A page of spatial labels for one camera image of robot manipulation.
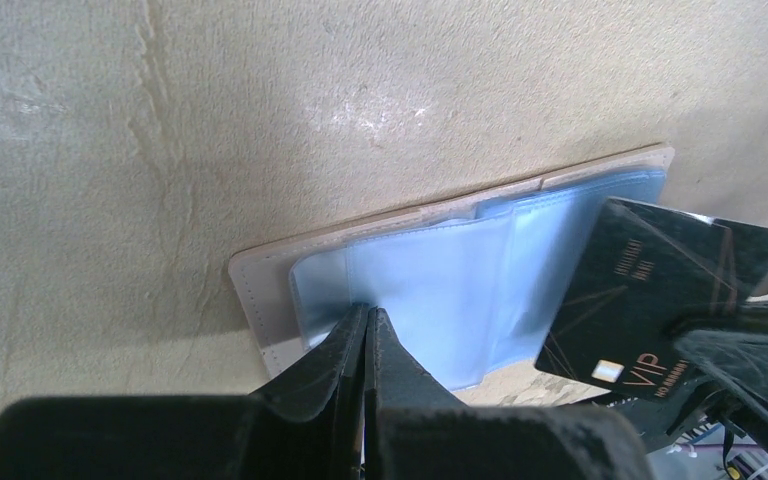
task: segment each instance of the credit card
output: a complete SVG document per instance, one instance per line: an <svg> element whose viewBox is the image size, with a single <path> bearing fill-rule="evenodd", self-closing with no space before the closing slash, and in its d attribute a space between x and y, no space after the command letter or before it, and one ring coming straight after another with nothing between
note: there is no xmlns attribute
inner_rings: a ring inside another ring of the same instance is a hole
<svg viewBox="0 0 768 480"><path fill-rule="evenodd" d="M768 272L768 228L605 202L537 358L544 372L650 400L692 370L666 335L735 312Z"/></svg>

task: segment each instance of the card chip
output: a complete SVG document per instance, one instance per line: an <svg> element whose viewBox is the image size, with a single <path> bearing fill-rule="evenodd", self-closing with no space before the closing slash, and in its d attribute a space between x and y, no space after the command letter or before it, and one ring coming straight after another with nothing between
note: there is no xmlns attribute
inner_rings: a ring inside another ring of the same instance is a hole
<svg viewBox="0 0 768 480"><path fill-rule="evenodd" d="M619 363L609 362L608 360L599 360L599 363L596 364L596 368L593 369L591 376L596 380L614 383L620 378L620 374L624 368L625 367Z"/></svg>

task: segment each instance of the beige card holder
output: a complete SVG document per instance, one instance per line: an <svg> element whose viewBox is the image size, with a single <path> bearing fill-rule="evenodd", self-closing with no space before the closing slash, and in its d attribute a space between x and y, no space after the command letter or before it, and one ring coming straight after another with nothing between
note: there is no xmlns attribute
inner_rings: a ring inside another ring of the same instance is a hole
<svg viewBox="0 0 768 480"><path fill-rule="evenodd" d="M607 172L640 167L666 170L674 154L675 150L668 145L645 147L449 200L323 228L237 253L231 257L228 273L257 339L269 377L274 378L305 353L289 282L290 269L301 258L342 247L358 238L418 228L448 218L468 217L476 204L493 198L548 190Z"/></svg>

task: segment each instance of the stitching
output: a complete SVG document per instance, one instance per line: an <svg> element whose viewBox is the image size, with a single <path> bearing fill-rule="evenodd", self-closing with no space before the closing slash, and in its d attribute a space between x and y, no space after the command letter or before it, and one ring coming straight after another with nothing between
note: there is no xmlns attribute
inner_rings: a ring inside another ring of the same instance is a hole
<svg viewBox="0 0 768 480"><path fill-rule="evenodd" d="M612 188L612 187L615 187L615 186L635 185L635 184L644 183L645 181L651 180L652 178L655 178L656 176L665 176L661 172L654 172L654 171L652 171L652 172L647 172L647 171L635 172L634 175L637 178L634 178L634 179L624 179L624 180L614 180L614 181L608 182L608 183L606 183L604 185L587 187L587 188L583 189L583 191L585 193L593 193L593 192L598 192L598 191L601 191L601 190L606 190L608 188ZM539 190L534 192L535 195L539 195L540 193L541 192ZM559 202L565 200L566 198L572 196L573 192L556 192L556 195L557 195L556 198L547 199L547 200L544 200L542 202L535 202L535 204L531 205L531 208L534 209L534 208L537 208L537 207L545 207L545 206L549 206L549 205L554 205L554 204L559 203ZM375 228L371 228L369 230L365 230L363 232L360 232L359 234L360 235L368 235L368 234L372 234L372 233L375 233L375 232L379 232L381 230L397 228L397 227L400 227L402 225L406 225L406 224L409 224L409 223L414 223L415 224L416 221L417 221L416 219L411 219L411 220L404 220L404 221L401 221L401 222L396 222L396 223L389 224L389 225L382 225L380 227L375 227ZM460 223L460 224L457 224L457 225L447 225L447 226L444 226L444 227L431 227L429 229L419 230L419 232L443 230L443 229L447 229L447 228L460 227L460 226L463 226L463 225L464 225L464 223ZM390 234L390 235L378 236L378 237L375 237L375 238L359 239L359 240L355 241L355 244L368 243L368 242L371 242L371 241L374 241L374 240L380 240L380 239L384 239L384 238L391 238L391 237L397 237L397 236L402 236L402 235L407 235L407 234L416 234L416 233L417 233L417 231L399 232L399 233L393 233L393 234ZM322 241L322 242L315 243L313 245L307 245L307 246L304 246L304 247L295 248L293 250L290 250L290 251L287 251L287 252L283 252L283 253L281 253L279 255L267 255L267 256L265 256L263 258L255 260L254 262L250 263L249 265L246 265L245 267L243 267L241 269L241 276L242 276L243 282L246 284L246 289L248 290L248 293L249 293L249 300L251 302L252 307L254 308L255 317L257 318L257 322L260 325L261 332L263 333L263 338L266 340L267 344L271 344L271 339L269 337L269 334L266 333L266 327L263 324L263 318L260 315L260 311L257 308L257 302L255 301L255 298L254 298L254 295L252 294L251 288L249 287L249 282L248 282L248 277L246 275L246 270L249 267L252 267L254 265L257 265L257 264L263 262L264 260L273 259L273 258L284 258L284 257L287 257L287 256L292 255L294 253L303 252L303 251L310 250L310 249L316 248L316 247L320 247L322 245L326 245L326 244L329 244L329 243L332 243L332 242L331 241ZM353 250L354 249L350 249L350 253L349 253L349 255L350 255L350 258L349 258L350 264L347 266L347 269L346 269L348 274L349 274L349 276L350 276L349 277L350 279L352 278L351 275L352 275L352 270L354 268L354 263L355 263L355 262L352 261L352 258L351 258L351 255L353 255L353 253L352 253ZM349 289L350 289L349 290L349 299L352 300L354 294L351 291L351 282L349 282ZM278 367L279 371L283 371L285 367L283 367L281 362L278 361L278 356L275 353L275 348L270 346L270 347L268 347L268 350L269 350L269 353L272 356L272 360L273 360L275 366Z"/></svg>
<svg viewBox="0 0 768 480"><path fill-rule="evenodd" d="M617 169L620 169L622 167L627 167L628 165L632 165L632 166L639 167L639 168L644 168L644 169L645 168L656 168L656 167L653 167L651 165L642 164L643 162L646 162L646 161L649 161L649 160L652 160L652 159L656 159L656 158L659 158L659 159L663 160L663 159L667 158L667 155L665 155L663 153L653 153L653 152L650 152L650 153L646 153L646 154L640 155L639 158L627 158L625 160L613 160L609 164L599 165L599 166L592 167L593 168L592 172L593 173L602 173L602 172L617 170ZM592 174L587 174L587 175L585 175L585 176L583 176L581 178L592 177L592 176L593 176Z"/></svg>

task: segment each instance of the black mechanism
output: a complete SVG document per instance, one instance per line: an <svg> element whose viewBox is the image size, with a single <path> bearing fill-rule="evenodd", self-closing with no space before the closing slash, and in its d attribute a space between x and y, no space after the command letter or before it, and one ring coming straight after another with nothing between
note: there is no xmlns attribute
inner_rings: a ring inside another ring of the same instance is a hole
<svg viewBox="0 0 768 480"><path fill-rule="evenodd" d="M361 476L651 478L620 415L467 407L401 346L386 312L366 306L248 396L45 398L0 415L0 479Z"/></svg>
<svg viewBox="0 0 768 480"><path fill-rule="evenodd" d="M747 303L730 317L691 317L669 335L696 375L667 401L608 393L581 403L605 405L640 432L647 452L673 443L683 432L722 423L750 435L768 453L768 302Z"/></svg>

